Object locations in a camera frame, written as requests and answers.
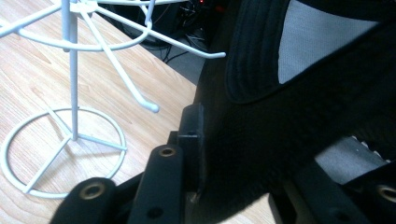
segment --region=wire rack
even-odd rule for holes
[[[106,176],[107,178],[111,178],[114,174],[120,169],[120,166],[125,157],[125,153],[127,151],[125,137],[117,122],[106,115],[105,113],[95,110],[93,108],[83,107],[78,105],[78,52],[79,51],[103,51],[107,58],[111,61],[114,68],[117,70],[118,74],[122,78],[124,84],[132,94],[132,96],[136,99],[136,101],[146,108],[148,111],[153,113],[159,112],[160,108],[152,103],[147,101],[138,90],[136,85],[130,79],[128,74],[120,65],[118,59],[114,55],[114,50],[119,49],[127,49],[134,45],[141,43],[145,40],[149,35],[161,39],[164,42],[167,42],[173,46],[184,49],[188,52],[196,54],[198,56],[214,59],[224,57],[225,53],[206,53],[200,51],[198,49],[194,49],[191,46],[187,46],[183,43],[180,43],[166,35],[162,35],[158,32],[153,31],[152,28],[152,20],[151,14],[155,7],[155,5],[161,4],[172,4],[176,2],[182,2],[180,0],[150,0],[150,1],[139,1],[139,0],[62,0],[56,1],[51,0],[52,5],[40,11],[37,11],[30,16],[27,16],[23,19],[8,22],[0,20],[0,38],[10,34],[17,34],[24,38],[33,40],[38,43],[42,43],[44,45],[52,46],[55,48],[64,49],[64,51],[69,53],[69,69],[70,69],[70,91],[71,91],[71,106],[63,107],[63,108],[50,108],[42,113],[33,115],[32,117],[24,120],[19,125],[17,125],[11,132],[7,135],[5,142],[1,147],[0,154],[0,162],[1,169],[5,174],[11,184],[13,184],[16,188],[20,189],[24,193],[28,193],[37,197],[42,198],[51,198],[51,199],[60,199],[67,196],[67,192],[58,193],[58,192],[46,192],[35,189],[35,184],[40,179],[40,177],[46,172],[46,170],[50,167],[52,163],[54,163],[55,159],[59,155],[59,153],[64,149],[64,147],[70,141],[77,141],[78,139],[84,139],[90,142],[94,142],[99,145],[112,147],[120,152],[120,156],[118,162],[116,163],[113,170]],[[146,16],[145,24],[140,25],[134,21],[127,20],[105,8],[100,7],[98,4],[110,4],[110,5],[124,5],[124,6],[136,6],[140,7],[143,13]],[[28,26],[32,23],[40,21],[49,15],[61,12],[62,13],[62,24],[60,24],[60,29],[62,29],[62,39],[54,39],[48,38],[43,35],[38,35],[32,33],[28,30],[25,30],[24,27]],[[108,45],[106,40],[102,37],[99,30],[96,28],[94,23],[92,22],[91,16],[92,13],[98,12],[105,16],[108,16],[111,19],[119,21],[131,28],[134,28],[142,34],[137,38],[131,39],[130,41],[118,44]],[[78,19],[82,19],[88,25],[92,34],[97,42],[96,45],[84,45],[78,43]],[[69,127],[62,118],[60,118],[57,112],[60,111],[70,111],[71,113],[71,127]],[[120,142],[115,144],[112,142],[105,141],[100,138],[95,138],[92,136],[88,136],[78,132],[78,111],[85,111],[88,113],[92,113],[95,116],[99,116],[105,120],[107,120],[117,131]],[[22,183],[12,172],[10,168],[10,164],[8,161],[8,150],[9,146],[12,143],[14,137],[18,132],[20,132],[26,125],[31,122],[35,122],[36,120],[45,117],[51,116],[55,121],[58,127],[64,133],[64,139],[59,146],[55,148],[52,152],[52,155],[46,160],[46,162],[41,166],[41,168],[35,173],[34,177],[27,183]]]

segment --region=wooden desk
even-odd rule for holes
[[[11,1],[0,4],[0,19],[15,21],[48,7],[50,1]],[[61,39],[60,12],[27,27],[36,34]],[[129,40],[127,36],[97,15],[93,20],[108,43]],[[79,21],[79,42],[95,44]],[[116,52],[125,71],[151,102],[161,107],[158,114],[137,104],[103,52],[78,55],[78,104],[108,114],[123,129],[128,152],[113,177],[119,184],[144,171],[150,151],[166,143],[170,131],[177,130],[181,111],[191,104],[195,86],[140,46]],[[68,54],[18,35],[0,39],[0,141],[19,122],[42,112],[47,106],[69,106]],[[66,112],[59,115],[68,119]],[[80,113],[82,133],[118,142],[111,126],[88,113]],[[23,129],[10,147],[9,160],[16,176],[27,183],[48,155],[63,139],[55,122],[44,117]],[[78,140],[69,144],[36,184],[36,189],[66,192],[91,176],[106,175],[119,153],[114,149]],[[62,200],[25,195],[0,174],[0,223],[48,223]],[[227,223],[271,223],[270,217],[257,214],[267,206],[264,200]]]

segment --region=circular wire base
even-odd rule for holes
[[[36,115],[31,116],[30,118],[26,119],[25,121],[21,122],[18,126],[16,126],[15,128],[13,128],[11,130],[11,132],[7,135],[4,144],[1,147],[1,154],[0,154],[0,162],[1,162],[1,169],[3,171],[3,173],[5,174],[6,178],[8,179],[9,182],[11,182],[12,185],[14,185],[17,189],[20,189],[22,192],[24,193],[28,193],[31,195],[34,195],[36,197],[41,197],[41,198],[48,198],[48,199],[62,199],[65,198],[67,196],[68,193],[53,193],[53,192],[45,192],[45,191],[40,191],[37,189],[33,189],[33,186],[35,184],[35,182],[40,178],[41,175],[43,175],[43,173],[46,171],[46,169],[51,165],[51,163],[56,159],[56,157],[58,156],[58,154],[64,149],[64,147],[67,145],[67,143],[72,140],[72,134],[70,129],[68,129],[68,127],[64,124],[64,122],[56,115],[55,112],[59,112],[59,111],[67,111],[70,110],[70,107],[63,107],[63,108],[57,108],[57,109],[49,109],[49,111],[46,112],[42,112]],[[114,174],[120,169],[120,166],[122,165],[122,162],[125,158],[125,153],[126,153],[126,142],[125,142],[125,136],[124,133],[122,132],[120,126],[117,124],[117,122],[112,119],[111,117],[109,117],[108,115],[104,114],[103,112],[100,112],[98,110],[92,109],[92,108],[88,108],[88,107],[79,107],[78,108],[79,111],[86,111],[86,112],[90,112],[96,116],[99,116],[105,120],[107,120],[116,130],[117,133],[120,137],[120,144],[114,144],[114,143],[110,143],[101,139],[97,139],[94,137],[90,137],[88,135],[84,135],[84,134],[78,134],[78,139],[84,139],[84,140],[88,140],[103,146],[107,146],[107,147],[114,147],[115,149],[118,149],[120,151],[120,156],[119,159],[115,165],[115,167],[110,171],[110,173],[106,176],[106,178],[111,178],[114,176]],[[22,183],[13,173],[13,171],[11,170],[10,166],[9,166],[9,162],[8,162],[8,150],[9,150],[9,146],[12,143],[14,137],[28,124],[34,122],[37,119],[40,119],[42,117],[46,117],[46,116],[52,116],[53,119],[55,119],[55,121],[57,122],[57,124],[61,127],[61,128],[67,128],[68,130],[64,130],[64,131],[69,131],[69,135],[66,136],[66,138],[62,141],[62,143],[60,144],[60,147],[58,148],[58,150],[54,151],[53,157],[51,158],[51,160],[46,161],[46,163],[41,167],[41,169],[35,174],[35,176],[33,177],[33,179],[28,183],[28,184],[24,184]]]

